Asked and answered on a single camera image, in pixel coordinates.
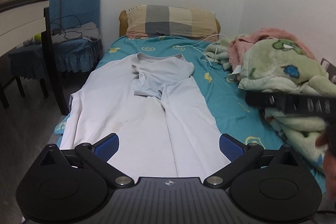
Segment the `person's right hand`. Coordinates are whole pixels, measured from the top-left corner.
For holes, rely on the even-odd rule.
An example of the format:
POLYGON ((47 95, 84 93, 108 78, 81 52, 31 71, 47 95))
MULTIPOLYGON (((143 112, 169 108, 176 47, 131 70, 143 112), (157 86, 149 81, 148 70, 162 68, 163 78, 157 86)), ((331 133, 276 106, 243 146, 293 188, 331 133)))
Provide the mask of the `person's right hand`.
MULTIPOLYGON (((331 127, 328 126, 326 130, 316 139, 315 146, 321 147, 329 143, 328 135, 331 132, 331 127)), ((326 192, 329 198, 335 200, 336 195, 336 159, 328 148, 323 158, 323 171, 326 177, 326 192)))

